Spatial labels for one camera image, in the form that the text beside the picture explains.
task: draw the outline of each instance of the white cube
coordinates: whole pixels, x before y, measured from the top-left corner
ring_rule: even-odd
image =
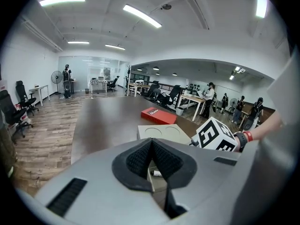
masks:
[[[200,148],[234,151],[238,143],[228,126],[211,117],[197,129]]]

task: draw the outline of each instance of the wooden floor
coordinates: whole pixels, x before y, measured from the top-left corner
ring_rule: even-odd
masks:
[[[116,92],[96,93],[94,97],[123,97],[125,90],[118,88]],[[51,96],[51,101],[45,100],[33,117],[29,114],[34,128],[27,127],[26,135],[16,136],[18,160],[12,181],[15,187],[34,195],[49,179],[70,165],[72,139],[76,121],[82,102],[90,99],[91,94],[75,93],[70,99],[60,99],[61,95]],[[185,110],[183,117],[192,120],[195,107]],[[229,121],[229,115],[218,111],[210,113],[213,117],[226,124],[232,132],[238,131],[237,126]],[[197,115],[195,123],[202,125],[206,119]]]

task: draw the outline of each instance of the red box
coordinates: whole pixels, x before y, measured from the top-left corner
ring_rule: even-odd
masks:
[[[153,121],[159,125],[165,125],[174,124],[177,116],[161,111],[155,107],[150,107],[141,112],[141,117]]]

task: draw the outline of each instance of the chair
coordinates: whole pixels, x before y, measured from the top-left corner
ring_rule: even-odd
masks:
[[[32,105],[36,101],[36,98],[32,97],[32,94],[34,94],[34,92],[30,94],[31,98],[28,99],[27,94],[25,92],[25,87],[23,85],[23,82],[22,81],[17,81],[16,84],[17,85],[16,85],[15,89],[17,90],[17,93],[20,97],[19,104],[20,104],[21,108],[26,108],[27,107],[28,111],[31,112],[32,115],[34,116],[34,110],[39,111],[38,108],[36,108]]]
[[[164,96],[160,95],[157,99],[160,102],[162,107],[167,107],[167,105],[173,104],[175,97],[177,95],[179,95],[180,92],[181,92],[180,85],[175,85],[169,94],[170,96],[164,97]]]
[[[116,82],[117,82],[118,78],[119,78],[119,76],[117,76],[117,78],[115,78],[111,84],[107,85],[108,86],[107,90],[116,91]]]
[[[154,89],[157,89],[157,88],[159,88],[158,84],[152,84],[147,92],[141,92],[141,96],[150,97],[151,94],[153,93]]]
[[[160,95],[160,89],[155,88],[149,97],[145,97],[146,100],[150,102],[157,103],[158,96]]]
[[[28,126],[31,126],[33,128],[32,124],[29,124],[28,122],[23,122],[21,120],[21,117],[26,113],[26,108],[16,110],[13,102],[11,101],[10,95],[6,90],[0,92],[0,106],[1,110],[4,113],[5,121],[7,124],[12,126],[15,123],[18,123],[18,125],[15,128],[15,132],[12,135],[13,142],[15,142],[13,136],[18,131],[21,131],[22,137],[25,137],[25,135],[23,134],[23,128]]]

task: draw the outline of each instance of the red wristband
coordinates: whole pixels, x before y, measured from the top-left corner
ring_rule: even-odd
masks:
[[[243,132],[243,133],[247,134],[247,137],[248,137],[249,142],[250,142],[250,141],[253,141],[253,136],[252,136],[252,134],[251,134],[250,132],[245,131],[245,132]]]

